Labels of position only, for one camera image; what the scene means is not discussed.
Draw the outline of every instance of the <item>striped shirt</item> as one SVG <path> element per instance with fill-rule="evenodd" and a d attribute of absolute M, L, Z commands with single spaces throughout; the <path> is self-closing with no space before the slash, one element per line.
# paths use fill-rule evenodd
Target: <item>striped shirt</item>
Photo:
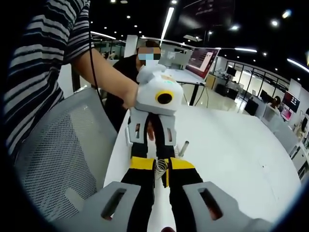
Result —
<path fill-rule="evenodd" d="M 13 53 L 4 94 L 4 134 L 9 155 L 34 126 L 63 100 L 62 65 L 89 50 L 89 0 L 47 0 Z"/>

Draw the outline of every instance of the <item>yellow stripe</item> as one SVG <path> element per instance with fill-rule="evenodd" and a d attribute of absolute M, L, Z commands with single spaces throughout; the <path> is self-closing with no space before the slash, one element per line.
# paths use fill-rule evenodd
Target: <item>yellow stripe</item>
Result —
<path fill-rule="evenodd" d="M 152 170 L 154 165 L 154 159 L 146 159 L 133 156 L 131 158 L 132 169 Z"/>
<path fill-rule="evenodd" d="M 165 163 L 167 164 L 168 168 L 166 170 L 166 187 L 169 186 L 169 160 L 164 159 Z"/>
<path fill-rule="evenodd" d="M 173 170 L 195 168 L 191 163 L 182 159 L 171 157 L 170 160 L 172 161 Z"/>

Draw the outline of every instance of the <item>gray chair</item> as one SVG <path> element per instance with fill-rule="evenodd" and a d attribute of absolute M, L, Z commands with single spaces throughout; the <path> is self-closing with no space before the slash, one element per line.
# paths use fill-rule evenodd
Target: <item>gray chair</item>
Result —
<path fill-rule="evenodd" d="M 92 88 L 65 99 L 40 120 L 23 142 L 15 167 L 48 221 L 77 214 L 103 187 L 116 137 Z"/>

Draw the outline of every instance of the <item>dark shirt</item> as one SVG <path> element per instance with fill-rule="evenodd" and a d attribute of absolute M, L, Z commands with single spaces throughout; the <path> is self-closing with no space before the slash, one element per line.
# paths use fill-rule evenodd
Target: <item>dark shirt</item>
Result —
<path fill-rule="evenodd" d="M 136 77 L 139 71 L 136 68 L 136 55 L 119 60 L 113 67 L 137 83 Z M 121 98 L 110 93 L 107 94 L 105 112 L 117 132 L 120 130 L 126 115 L 126 109 L 122 106 L 123 104 L 124 101 Z"/>

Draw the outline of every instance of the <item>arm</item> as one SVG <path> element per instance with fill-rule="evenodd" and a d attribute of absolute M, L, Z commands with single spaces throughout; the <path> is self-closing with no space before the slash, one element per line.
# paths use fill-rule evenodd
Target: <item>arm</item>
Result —
<path fill-rule="evenodd" d="M 123 99 L 128 108 L 134 106 L 138 85 L 113 68 L 96 49 L 92 49 L 92 57 L 98 86 Z M 89 51 L 75 58 L 72 65 L 86 81 L 95 84 Z"/>

